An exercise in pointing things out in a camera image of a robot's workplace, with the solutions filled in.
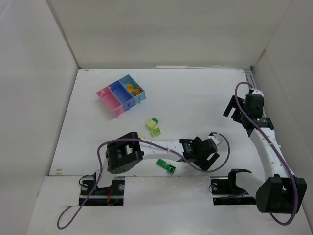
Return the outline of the large yellow lego brick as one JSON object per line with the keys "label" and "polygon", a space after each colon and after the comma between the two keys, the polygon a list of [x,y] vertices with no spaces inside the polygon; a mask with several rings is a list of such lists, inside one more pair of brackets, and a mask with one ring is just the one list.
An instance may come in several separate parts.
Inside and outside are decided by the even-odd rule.
{"label": "large yellow lego brick", "polygon": [[127,90],[128,90],[130,93],[132,93],[133,90],[134,90],[133,85],[132,85],[132,84],[128,84],[128,85],[127,85]]}

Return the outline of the small yellow lego brick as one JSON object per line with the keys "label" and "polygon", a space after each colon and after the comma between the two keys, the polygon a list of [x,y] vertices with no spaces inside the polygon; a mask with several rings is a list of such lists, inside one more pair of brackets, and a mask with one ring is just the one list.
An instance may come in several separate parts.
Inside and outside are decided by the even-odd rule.
{"label": "small yellow lego brick", "polygon": [[134,90],[134,94],[135,94],[135,95],[139,95],[140,93],[141,93],[141,90],[140,90],[140,89],[135,89],[135,90]]}

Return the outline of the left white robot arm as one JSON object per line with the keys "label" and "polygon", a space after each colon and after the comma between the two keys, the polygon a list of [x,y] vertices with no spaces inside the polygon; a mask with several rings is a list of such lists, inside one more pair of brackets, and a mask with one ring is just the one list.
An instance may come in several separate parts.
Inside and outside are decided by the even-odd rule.
{"label": "left white robot arm", "polygon": [[107,145],[106,163],[99,182],[109,186],[118,176],[196,176],[209,171],[219,157],[221,138],[210,134],[207,139],[170,141],[141,140],[136,132],[124,135],[134,141]]}

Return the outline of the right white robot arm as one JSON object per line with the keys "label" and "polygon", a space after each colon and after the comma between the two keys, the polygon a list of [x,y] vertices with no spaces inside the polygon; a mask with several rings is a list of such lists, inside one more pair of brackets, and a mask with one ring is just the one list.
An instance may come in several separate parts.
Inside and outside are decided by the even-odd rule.
{"label": "right white robot arm", "polygon": [[254,143],[265,173],[265,180],[241,176],[237,186],[247,190],[255,198],[261,213],[298,213],[307,184],[303,178],[295,177],[288,166],[278,158],[280,153],[274,126],[263,116],[264,97],[261,93],[247,93],[245,98],[232,96],[224,116],[240,123]]}

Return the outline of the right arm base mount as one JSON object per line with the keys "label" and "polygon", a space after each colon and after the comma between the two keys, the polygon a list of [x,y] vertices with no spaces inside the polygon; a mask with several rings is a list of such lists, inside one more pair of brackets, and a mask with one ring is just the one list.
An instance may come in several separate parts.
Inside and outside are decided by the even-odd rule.
{"label": "right arm base mount", "polygon": [[256,205],[253,196],[236,185],[237,173],[249,173],[247,169],[232,169],[227,176],[211,176],[209,191],[214,206]]}

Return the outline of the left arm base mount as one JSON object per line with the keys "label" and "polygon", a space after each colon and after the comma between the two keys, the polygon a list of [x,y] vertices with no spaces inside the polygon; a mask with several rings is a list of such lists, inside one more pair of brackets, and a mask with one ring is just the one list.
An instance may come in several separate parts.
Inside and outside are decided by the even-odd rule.
{"label": "left arm base mount", "polygon": [[[96,173],[93,175],[85,175],[79,179],[79,205],[82,205],[95,183]],[[125,177],[115,177],[108,187],[100,188],[97,186],[84,206],[123,206],[124,188]]]}

